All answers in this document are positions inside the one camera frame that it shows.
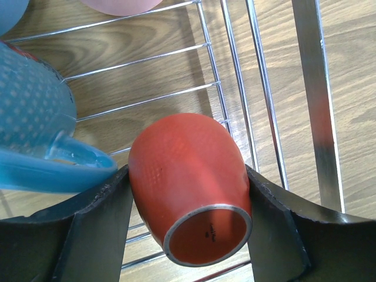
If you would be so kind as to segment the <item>blue patterned cup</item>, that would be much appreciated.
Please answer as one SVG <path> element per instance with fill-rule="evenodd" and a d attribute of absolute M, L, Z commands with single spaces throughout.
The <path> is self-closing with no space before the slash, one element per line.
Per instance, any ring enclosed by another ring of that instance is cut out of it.
<path fill-rule="evenodd" d="M 73 137 L 74 95 L 47 62 L 1 42 L 1 187 L 80 193 L 117 172 L 106 153 Z"/>

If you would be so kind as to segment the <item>pink plastic cup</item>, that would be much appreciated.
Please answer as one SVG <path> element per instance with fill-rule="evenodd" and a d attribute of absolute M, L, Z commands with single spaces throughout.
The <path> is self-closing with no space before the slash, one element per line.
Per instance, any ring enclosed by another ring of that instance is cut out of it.
<path fill-rule="evenodd" d="M 86 6 L 113 16 L 131 16 L 151 10 L 162 0 L 81 0 Z"/>

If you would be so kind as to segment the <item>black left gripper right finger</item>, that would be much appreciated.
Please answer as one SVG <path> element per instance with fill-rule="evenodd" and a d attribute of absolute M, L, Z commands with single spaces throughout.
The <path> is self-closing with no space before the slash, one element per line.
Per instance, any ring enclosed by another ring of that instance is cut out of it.
<path fill-rule="evenodd" d="M 255 281 L 375 281 L 375 220 L 320 206 L 246 169 Z"/>

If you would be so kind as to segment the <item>red ceramic mug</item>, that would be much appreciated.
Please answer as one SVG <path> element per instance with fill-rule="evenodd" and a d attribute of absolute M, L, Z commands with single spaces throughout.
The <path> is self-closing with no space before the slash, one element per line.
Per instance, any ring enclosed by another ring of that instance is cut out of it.
<path fill-rule="evenodd" d="M 138 212 L 172 262 L 205 267 L 245 245 L 250 182 L 219 122 L 198 113 L 166 116 L 135 139 L 128 166 Z"/>

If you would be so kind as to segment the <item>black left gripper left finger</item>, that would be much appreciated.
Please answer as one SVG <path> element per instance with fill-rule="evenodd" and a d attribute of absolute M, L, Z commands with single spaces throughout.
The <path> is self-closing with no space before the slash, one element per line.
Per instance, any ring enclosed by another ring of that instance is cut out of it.
<path fill-rule="evenodd" d="M 31 216 L 1 220 L 1 281 L 119 281 L 129 169 Z"/>

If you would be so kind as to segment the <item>light blue plastic cup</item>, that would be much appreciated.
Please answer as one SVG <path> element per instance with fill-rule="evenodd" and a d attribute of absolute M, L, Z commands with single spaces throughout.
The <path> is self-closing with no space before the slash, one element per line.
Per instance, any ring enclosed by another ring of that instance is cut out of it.
<path fill-rule="evenodd" d="M 10 31 L 23 17 L 29 0 L 1 0 L 1 36 Z"/>

